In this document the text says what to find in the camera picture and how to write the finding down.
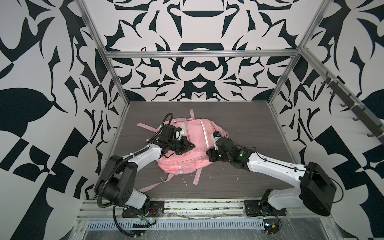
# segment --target robotic arm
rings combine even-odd
[[[172,120],[173,114],[170,113],[164,118],[160,130],[147,140],[144,148],[124,157],[114,155],[107,161],[94,189],[98,194],[99,207],[133,207],[137,209],[137,215],[148,212],[149,196],[133,188],[136,172],[168,151],[181,155],[195,147],[182,135],[182,129],[164,124],[169,115]],[[229,162],[238,169],[260,172],[293,186],[285,190],[268,189],[258,205],[260,211],[255,216],[270,215],[287,207],[303,206],[316,214],[329,216],[336,186],[316,163],[310,162],[308,166],[293,164],[261,155],[252,149],[238,149],[232,140],[222,137],[219,132],[215,132],[211,138],[215,146],[207,151],[209,161]],[[119,173],[122,173],[120,179],[114,176]],[[102,204],[102,198],[110,203]]]

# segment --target pink strap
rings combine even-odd
[[[142,128],[145,128],[145,129],[148,129],[149,131],[152,131],[152,132],[157,132],[157,129],[156,128],[154,128],[154,127],[151,127],[151,126],[148,126],[148,125],[146,125],[146,124],[144,124],[144,123],[138,123],[137,124],[137,126],[139,126],[139,127],[142,127]]]
[[[162,182],[168,182],[174,175],[172,173],[168,174],[168,177],[167,177],[167,180],[165,181],[162,181]],[[151,186],[148,186],[148,187],[143,187],[142,189],[139,189],[140,192],[146,192],[146,191],[149,191],[151,190],[152,188],[156,187],[157,185],[159,185],[160,183],[162,182],[158,182],[158,183],[155,183]]]
[[[193,184],[197,185],[199,183],[200,174],[201,174],[201,168],[196,170],[195,179],[193,180]]]

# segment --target pink backpack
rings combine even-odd
[[[222,136],[228,137],[228,132],[225,132],[221,127],[217,126],[214,122],[208,119],[195,119],[193,110],[190,110],[190,118],[176,118],[172,119],[171,125],[175,127],[180,127],[184,130],[185,136],[187,139],[196,145],[194,149],[189,152],[186,152],[182,155],[172,155],[169,158],[164,156],[157,160],[157,164],[164,172],[169,173],[167,180],[163,182],[168,182],[174,175],[179,174],[188,174],[196,171],[195,179],[193,184],[197,185],[199,182],[201,169],[210,165],[212,162],[208,161],[208,156],[206,151],[209,148],[214,147],[213,139],[211,135],[219,131]],[[138,123],[137,126],[148,129],[152,132],[157,132],[160,127],[157,129],[145,125],[143,123]],[[173,152],[169,151],[166,155],[169,156]],[[140,192],[146,192],[156,187],[162,182],[153,184],[151,186],[139,189]]]

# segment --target gray tabletop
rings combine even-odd
[[[207,118],[229,132],[230,138],[245,147],[256,147],[268,157],[292,162],[276,123],[265,102],[152,103],[132,102],[115,154],[135,152],[145,146],[153,132],[136,126],[141,122],[158,127],[167,113],[188,118],[193,109],[196,118]],[[140,189],[167,179],[168,174],[154,161],[137,173],[135,188]],[[291,185],[264,174],[236,169],[229,163],[214,162],[202,169],[198,185],[195,173],[174,176],[147,192],[152,199],[243,198],[261,197],[266,189],[285,189]]]

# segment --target black and white patterned wall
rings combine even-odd
[[[124,102],[73,0],[0,3],[0,239],[68,238]]]
[[[384,3],[335,0],[308,44],[379,118],[384,119]],[[273,106],[291,149],[303,164],[318,163],[344,189],[331,214],[359,240],[384,237],[384,145],[301,58]],[[335,201],[341,198],[336,192]]]
[[[295,49],[321,0],[86,0],[109,51]],[[288,57],[114,59],[131,101],[267,100]]]

